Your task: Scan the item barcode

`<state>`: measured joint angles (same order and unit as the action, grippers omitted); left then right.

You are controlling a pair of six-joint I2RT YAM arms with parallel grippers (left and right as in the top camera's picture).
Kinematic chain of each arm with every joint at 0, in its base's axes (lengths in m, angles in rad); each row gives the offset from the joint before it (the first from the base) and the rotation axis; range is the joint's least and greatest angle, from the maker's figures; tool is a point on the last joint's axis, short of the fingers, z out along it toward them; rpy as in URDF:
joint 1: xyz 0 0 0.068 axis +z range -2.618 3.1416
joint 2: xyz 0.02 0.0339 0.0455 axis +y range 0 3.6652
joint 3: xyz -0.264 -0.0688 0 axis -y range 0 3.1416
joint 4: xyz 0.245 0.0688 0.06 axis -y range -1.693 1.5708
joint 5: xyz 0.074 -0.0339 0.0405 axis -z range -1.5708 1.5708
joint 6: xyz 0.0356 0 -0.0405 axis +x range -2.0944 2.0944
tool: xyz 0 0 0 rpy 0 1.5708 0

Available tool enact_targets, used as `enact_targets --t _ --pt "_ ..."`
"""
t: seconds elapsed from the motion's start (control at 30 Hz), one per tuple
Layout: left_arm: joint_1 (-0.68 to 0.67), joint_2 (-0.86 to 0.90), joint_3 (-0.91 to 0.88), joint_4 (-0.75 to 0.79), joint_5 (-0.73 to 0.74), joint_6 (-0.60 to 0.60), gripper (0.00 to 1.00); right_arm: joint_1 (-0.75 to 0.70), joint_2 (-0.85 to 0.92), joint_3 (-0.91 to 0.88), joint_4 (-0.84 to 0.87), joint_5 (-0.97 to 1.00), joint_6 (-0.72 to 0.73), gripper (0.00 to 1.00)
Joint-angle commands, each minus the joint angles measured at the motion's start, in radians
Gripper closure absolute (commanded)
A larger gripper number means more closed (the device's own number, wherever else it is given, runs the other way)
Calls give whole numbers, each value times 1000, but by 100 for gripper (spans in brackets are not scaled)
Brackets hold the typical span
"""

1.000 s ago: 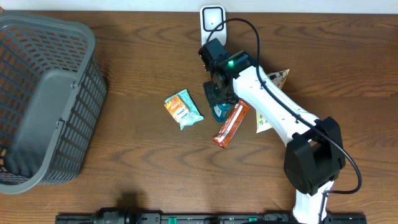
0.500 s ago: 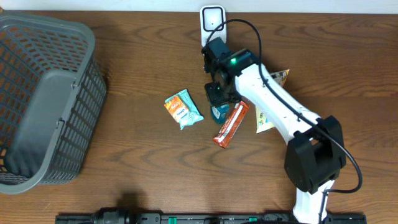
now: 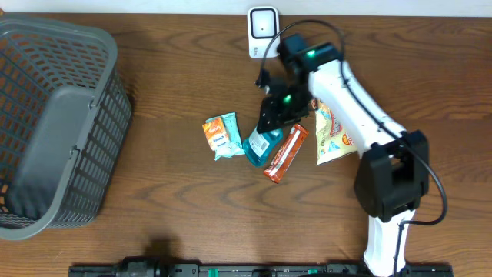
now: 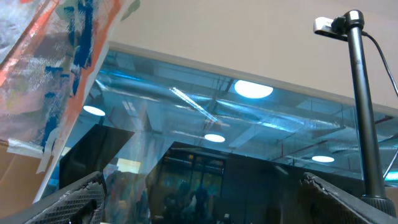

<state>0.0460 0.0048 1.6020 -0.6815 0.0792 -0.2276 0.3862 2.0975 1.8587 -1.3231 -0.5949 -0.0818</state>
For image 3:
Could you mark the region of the teal mouthwash bottle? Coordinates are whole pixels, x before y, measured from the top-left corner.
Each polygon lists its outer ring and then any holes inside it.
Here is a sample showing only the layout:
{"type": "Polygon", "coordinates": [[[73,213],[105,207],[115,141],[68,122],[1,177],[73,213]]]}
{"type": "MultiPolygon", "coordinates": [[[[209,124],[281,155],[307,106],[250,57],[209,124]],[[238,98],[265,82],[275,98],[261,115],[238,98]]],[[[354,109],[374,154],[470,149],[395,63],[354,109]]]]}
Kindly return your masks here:
{"type": "Polygon", "coordinates": [[[261,167],[282,138],[283,131],[280,128],[261,134],[255,128],[251,135],[243,141],[242,146],[250,163],[255,167],[261,167]]]}

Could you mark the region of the yellow snack chip bag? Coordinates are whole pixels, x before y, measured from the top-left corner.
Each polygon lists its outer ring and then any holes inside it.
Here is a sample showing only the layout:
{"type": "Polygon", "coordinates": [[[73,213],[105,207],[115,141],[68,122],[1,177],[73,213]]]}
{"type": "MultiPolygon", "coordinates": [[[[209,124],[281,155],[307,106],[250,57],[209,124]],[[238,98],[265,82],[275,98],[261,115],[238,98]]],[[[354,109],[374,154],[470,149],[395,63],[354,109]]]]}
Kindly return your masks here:
{"type": "Polygon", "coordinates": [[[317,143],[317,165],[340,159],[357,151],[352,138],[322,101],[313,99],[317,143]]]}

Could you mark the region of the teal wet wipes pack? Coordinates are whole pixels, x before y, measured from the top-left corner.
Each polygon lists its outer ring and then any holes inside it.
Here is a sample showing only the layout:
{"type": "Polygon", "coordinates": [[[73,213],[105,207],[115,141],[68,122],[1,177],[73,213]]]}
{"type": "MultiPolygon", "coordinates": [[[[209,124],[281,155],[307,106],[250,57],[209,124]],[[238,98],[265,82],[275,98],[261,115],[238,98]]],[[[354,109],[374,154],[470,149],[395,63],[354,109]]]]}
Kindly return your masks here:
{"type": "Polygon", "coordinates": [[[241,136],[238,129],[238,123],[236,119],[236,113],[230,112],[225,115],[219,115],[214,118],[221,117],[227,133],[229,135],[230,142],[214,151],[214,160],[217,161],[220,158],[231,158],[235,155],[244,155],[244,149],[242,147],[241,136]]]}

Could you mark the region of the red orange candy bar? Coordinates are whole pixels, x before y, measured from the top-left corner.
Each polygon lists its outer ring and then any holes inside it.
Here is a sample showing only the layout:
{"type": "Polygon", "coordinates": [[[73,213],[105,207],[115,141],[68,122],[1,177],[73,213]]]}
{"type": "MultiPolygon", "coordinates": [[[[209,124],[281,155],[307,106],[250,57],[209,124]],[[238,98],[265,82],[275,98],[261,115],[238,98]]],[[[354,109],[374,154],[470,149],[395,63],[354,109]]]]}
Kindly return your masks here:
{"type": "Polygon", "coordinates": [[[308,135],[309,131],[305,127],[294,124],[270,166],[264,170],[264,175],[272,182],[279,183],[308,135]]]}

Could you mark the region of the small orange tissue pack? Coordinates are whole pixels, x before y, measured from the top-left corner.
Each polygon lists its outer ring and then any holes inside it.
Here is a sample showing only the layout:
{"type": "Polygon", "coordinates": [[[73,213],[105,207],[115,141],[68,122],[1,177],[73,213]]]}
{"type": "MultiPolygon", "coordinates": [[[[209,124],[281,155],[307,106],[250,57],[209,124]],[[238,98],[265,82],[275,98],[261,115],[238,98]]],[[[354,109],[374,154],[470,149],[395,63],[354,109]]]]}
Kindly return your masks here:
{"type": "Polygon", "coordinates": [[[221,117],[213,118],[202,126],[205,137],[212,151],[216,151],[229,142],[229,135],[221,117]]]}

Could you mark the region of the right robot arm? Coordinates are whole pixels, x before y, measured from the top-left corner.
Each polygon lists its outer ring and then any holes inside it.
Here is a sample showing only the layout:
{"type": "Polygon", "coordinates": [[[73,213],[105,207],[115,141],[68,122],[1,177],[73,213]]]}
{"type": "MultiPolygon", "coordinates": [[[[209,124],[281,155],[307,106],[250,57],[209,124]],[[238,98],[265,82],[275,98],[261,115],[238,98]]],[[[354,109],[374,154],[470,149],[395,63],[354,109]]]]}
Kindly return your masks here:
{"type": "Polygon", "coordinates": [[[420,131],[408,132],[369,96],[331,43],[309,47],[299,34],[275,38],[278,58],[293,82],[272,78],[262,69],[257,84],[267,92],[261,103],[259,133],[299,122],[313,98],[334,112],[360,157],[354,191],[369,216],[364,263],[375,276],[405,267],[404,225],[427,194],[429,149],[420,131]]]}

